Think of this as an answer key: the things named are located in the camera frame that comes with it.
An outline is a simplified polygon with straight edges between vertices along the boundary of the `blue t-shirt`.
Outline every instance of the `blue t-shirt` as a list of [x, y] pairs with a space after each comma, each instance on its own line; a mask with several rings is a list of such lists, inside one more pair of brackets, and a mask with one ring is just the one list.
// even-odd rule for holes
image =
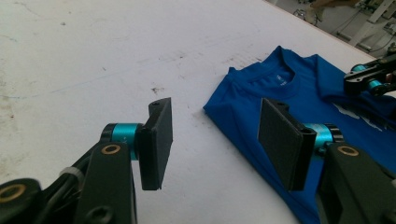
[[288, 104], [290, 114], [301, 123], [336, 125], [346, 142], [396, 172], [396, 132], [389, 127], [396, 123], [392, 119], [396, 100], [366, 93], [346, 96], [344, 75], [318, 55], [302, 58], [278, 47], [262, 63], [239, 71], [230, 68], [204, 106], [206, 114], [303, 223], [319, 223], [315, 193], [323, 161], [311, 161], [304, 190], [289, 192], [283, 188], [257, 137], [262, 97]]

